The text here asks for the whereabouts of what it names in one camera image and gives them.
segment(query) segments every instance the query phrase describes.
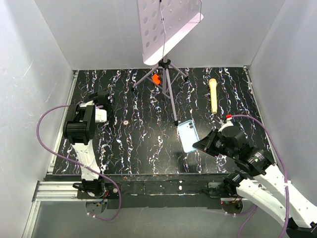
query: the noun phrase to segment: robotic arm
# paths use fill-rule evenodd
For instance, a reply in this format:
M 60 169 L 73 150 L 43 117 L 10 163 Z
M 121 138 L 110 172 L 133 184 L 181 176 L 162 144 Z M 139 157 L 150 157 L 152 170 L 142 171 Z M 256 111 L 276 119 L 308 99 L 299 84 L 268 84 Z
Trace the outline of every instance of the robotic arm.
M 193 147 L 209 155 L 219 154 L 235 160 L 235 164 L 245 173 L 265 186 L 272 195 L 258 188 L 244 174 L 234 171 L 225 180 L 229 195 L 240 195 L 268 212 L 281 225 L 285 219 L 284 176 L 266 151 L 251 147 L 240 127 L 227 118 L 219 130 L 213 129 L 208 136 Z M 309 202 L 290 182 L 290 220 L 287 234 L 290 238 L 317 238 L 317 208 Z
M 63 127 L 63 135 L 74 148 L 78 161 L 100 173 L 97 165 L 92 139 L 95 135 L 95 123 L 109 124 L 108 114 L 111 101 L 106 91 L 92 94 L 89 100 L 81 105 L 71 105 L 68 108 Z M 101 197 L 105 192 L 104 180 L 98 174 L 85 167 L 81 168 L 81 183 L 74 183 L 73 187 L 92 197 Z

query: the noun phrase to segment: music stand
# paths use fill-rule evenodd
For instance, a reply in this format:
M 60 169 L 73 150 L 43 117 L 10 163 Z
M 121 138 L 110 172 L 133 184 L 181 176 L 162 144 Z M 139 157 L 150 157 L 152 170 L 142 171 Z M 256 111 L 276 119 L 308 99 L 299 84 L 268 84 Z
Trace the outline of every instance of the music stand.
M 171 86 L 178 74 L 181 74 L 184 80 L 187 80 L 188 76 L 171 63 L 171 60 L 167 58 L 167 53 L 200 23 L 204 17 L 201 9 L 201 0 L 138 0 L 143 62 L 146 65 L 156 64 L 156 66 L 136 82 L 132 86 L 132 90 L 146 78 L 159 87 L 162 93 L 171 100 L 176 126 L 178 120 Z M 149 78 L 159 67 L 163 68 L 162 87 Z M 172 82 L 169 67 L 178 71 Z

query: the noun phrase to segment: smartphone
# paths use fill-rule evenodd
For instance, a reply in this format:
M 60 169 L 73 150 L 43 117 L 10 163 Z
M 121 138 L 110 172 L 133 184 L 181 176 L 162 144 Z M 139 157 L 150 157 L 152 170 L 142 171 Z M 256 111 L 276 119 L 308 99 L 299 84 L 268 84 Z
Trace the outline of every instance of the smartphone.
M 178 126 L 178 134 L 185 153 L 190 153 L 197 150 L 193 147 L 193 144 L 199 141 L 194 121 L 188 120 L 181 123 Z

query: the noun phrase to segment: tripod leg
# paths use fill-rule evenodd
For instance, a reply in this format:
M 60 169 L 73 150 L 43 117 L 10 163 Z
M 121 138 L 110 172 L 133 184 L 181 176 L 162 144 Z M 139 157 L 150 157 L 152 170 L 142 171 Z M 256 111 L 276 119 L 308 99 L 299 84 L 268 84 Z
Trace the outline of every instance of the tripod leg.
M 174 99 L 173 99 L 172 85 L 171 85 L 171 83 L 170 83 L 168 68 L 165 69 L 165 72 L 166 72 L 166 80 L 167 80 L 167 84 L 168 84 L 169 96 L 170 96 L 170 100 L 171 100 L 172 108 L 173 108 L 174 125 L 178 125 L 178 120 L 177 120 L 177 115 L 176 115 L 176 109 L 175 109 Z
M 185 80 L 188 79 L 188 76 L 185 73 L 183 73 L 179 68 L 177 68 L 175 65 L 170 63 L 170 66 L 172 66 L 172 68 L 175 69 L 177 72 L 180 72 L 180 74 L 184 77 Z
M 163 69 L 163 93 L 166 93 L 166 71 Z
M 155 70 L 157 70 L 157 68 L 159 67 L 159 65 L 155 66 L 152 70 L 150 70 L 150 72 L 148 72 L 146 75 L 144 75 L 143 78 L 141 78 L 138 82 L 136 82 L 133 86 L 132 86 L 132 90 L 135 89 L 136 86 L 138 86 L 140 83 L 142 83 L 142 81 L 144 79 L 146 79 L 147 77 L 149 77 Z

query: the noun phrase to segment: yellow object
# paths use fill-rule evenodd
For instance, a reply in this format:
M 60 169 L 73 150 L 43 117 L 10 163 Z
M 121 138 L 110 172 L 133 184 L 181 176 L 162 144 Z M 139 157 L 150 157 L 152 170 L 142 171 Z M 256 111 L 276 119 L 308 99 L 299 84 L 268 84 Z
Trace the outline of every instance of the yellow object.
M 217 101 L 217 81 L 212 78 L 209 80 L 210 98 L 211 98 L 211 114 L 214 115 L 218 110 Z

